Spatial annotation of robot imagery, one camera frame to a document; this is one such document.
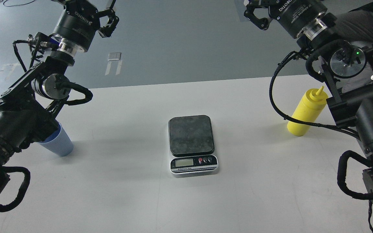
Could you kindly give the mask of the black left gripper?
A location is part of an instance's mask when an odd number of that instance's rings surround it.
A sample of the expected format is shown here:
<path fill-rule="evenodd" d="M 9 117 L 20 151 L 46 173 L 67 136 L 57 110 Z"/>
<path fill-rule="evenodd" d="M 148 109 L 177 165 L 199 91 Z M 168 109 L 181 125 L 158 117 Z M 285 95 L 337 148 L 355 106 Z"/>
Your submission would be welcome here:
<path fill-rule="evenodd" d="M 102 38 L 109 38 L 115 31 L 119 17 L 113 7 L 98 12 L 98 9 L 88 0 L 58 0 L 63 6 L 63 12 L 54 28 L 53 36 L 57 41 L 66 39 L 87 52 L 95 32 L 98 30 Z M 98 18 L 107 17 L 105 26 L 100 27 Z"/>

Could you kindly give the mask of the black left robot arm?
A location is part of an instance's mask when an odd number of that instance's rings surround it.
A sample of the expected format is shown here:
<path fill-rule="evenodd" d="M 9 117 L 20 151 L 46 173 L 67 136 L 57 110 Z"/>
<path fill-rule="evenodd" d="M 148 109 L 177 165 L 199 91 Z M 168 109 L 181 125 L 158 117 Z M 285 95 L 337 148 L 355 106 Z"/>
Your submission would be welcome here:
<path fill-rule="evenodd" d="M 119 22 L 115 1 L 99 11 L 88 0 L 59 0 L 63 12 L 51 35 L 37 33 L 28 40 L 32 58 L 29 68 L 0 95 L 0 212 L 16 208 L 30 184 L 27 168 L 7 167 L 16 152 L 31 143 L 46 140 L 60 125 L 56 121 L 64 105 L 81 105 L 92 100 L 92 92 L 65 77 L 77 52 L 87 52 L 95 34 L 110 37 Z"/>

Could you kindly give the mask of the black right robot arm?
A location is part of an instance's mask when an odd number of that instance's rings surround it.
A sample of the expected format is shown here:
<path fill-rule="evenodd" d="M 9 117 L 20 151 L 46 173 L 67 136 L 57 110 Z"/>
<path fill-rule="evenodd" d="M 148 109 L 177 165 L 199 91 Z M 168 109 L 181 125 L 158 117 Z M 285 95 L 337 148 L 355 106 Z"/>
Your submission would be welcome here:
<path fill-rule="evenodd" d="M 250 0 L 244 16 L 262 30 L 274 19 L 295 39 L 301 50 L 290 52 L 278 65 L 278 72 L 291 59 L 305 59 L 308 74 L 324 82 L 332 96 L 326 103 L 335 125 L 317 124 L 311 119 L 290 117 L 275 111 L 291 123 L 324 127 L 356 137 L 364 156 L 344 152 L 338 165 L 337 184 L 354 199 L 373 205 L 373 44 L 360 47 L 336 31 L 339 19 L 327 12 L 320 0 Z"/>

